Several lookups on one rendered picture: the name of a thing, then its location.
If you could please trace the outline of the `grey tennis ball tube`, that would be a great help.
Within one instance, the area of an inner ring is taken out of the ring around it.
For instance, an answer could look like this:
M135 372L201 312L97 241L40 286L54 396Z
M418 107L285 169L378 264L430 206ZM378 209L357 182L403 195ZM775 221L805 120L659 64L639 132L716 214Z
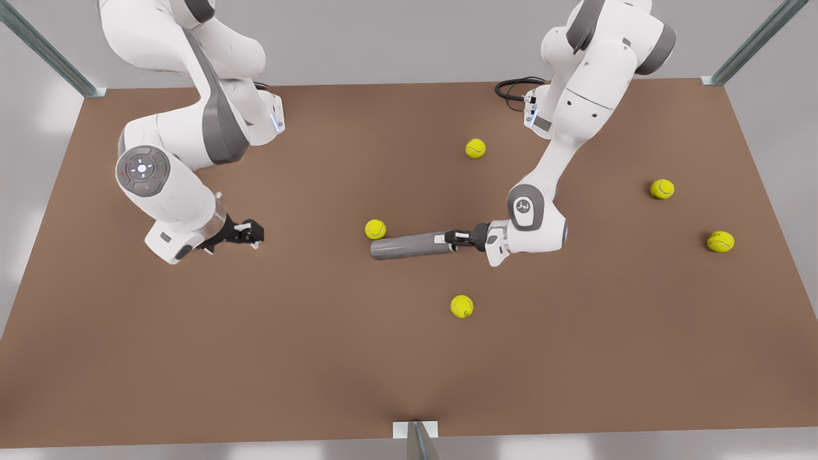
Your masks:
M448 254L452 252L435 252L433 236L444 232L400 236L400 238L382 238L371 242L370 253L375 260L430 256L430 254Z

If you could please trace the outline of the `silver frame post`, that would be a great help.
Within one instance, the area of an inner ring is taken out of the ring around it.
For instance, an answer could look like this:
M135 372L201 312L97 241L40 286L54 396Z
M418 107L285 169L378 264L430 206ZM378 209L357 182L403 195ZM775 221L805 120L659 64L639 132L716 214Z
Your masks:
M92 84L8 0L0 0L0 23L5 24L32 52L84 98L106 97L108 88L100 88Z
M699 78L701 84L725 86L809 2L810 0L782 0L713 75Z
M440 460L433 444L439 437L437 421L393 422L392 437L406 440L406 460Z

